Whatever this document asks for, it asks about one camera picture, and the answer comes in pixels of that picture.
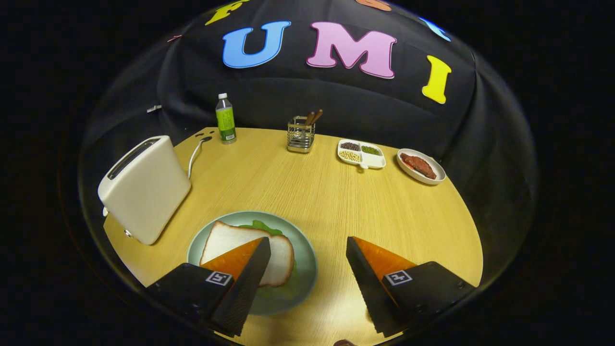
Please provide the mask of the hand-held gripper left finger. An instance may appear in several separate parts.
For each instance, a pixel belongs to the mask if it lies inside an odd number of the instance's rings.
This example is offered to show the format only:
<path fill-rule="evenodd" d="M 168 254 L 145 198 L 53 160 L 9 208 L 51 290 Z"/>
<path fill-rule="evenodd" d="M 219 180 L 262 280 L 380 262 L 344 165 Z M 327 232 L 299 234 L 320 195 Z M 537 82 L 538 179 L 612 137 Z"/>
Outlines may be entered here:
<path fill-rule="evenodd" d="M 239 336 L 270 257 L 270 239 L 253 239 L 202 266 L 180 264 L 147 291 L 200 328 Z"/>

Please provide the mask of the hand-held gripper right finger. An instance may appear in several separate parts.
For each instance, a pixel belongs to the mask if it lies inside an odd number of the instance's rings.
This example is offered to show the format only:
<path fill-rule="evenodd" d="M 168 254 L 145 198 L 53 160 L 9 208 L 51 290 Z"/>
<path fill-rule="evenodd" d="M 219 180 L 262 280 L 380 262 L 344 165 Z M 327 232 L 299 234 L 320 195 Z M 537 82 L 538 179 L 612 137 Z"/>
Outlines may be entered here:
<path fill-rule="evenodd" d="M 436 261 L 415 264 L 367 240 L 347 238 L 345 256 L 378 333 L 424 328 L 475 291 Z"/>

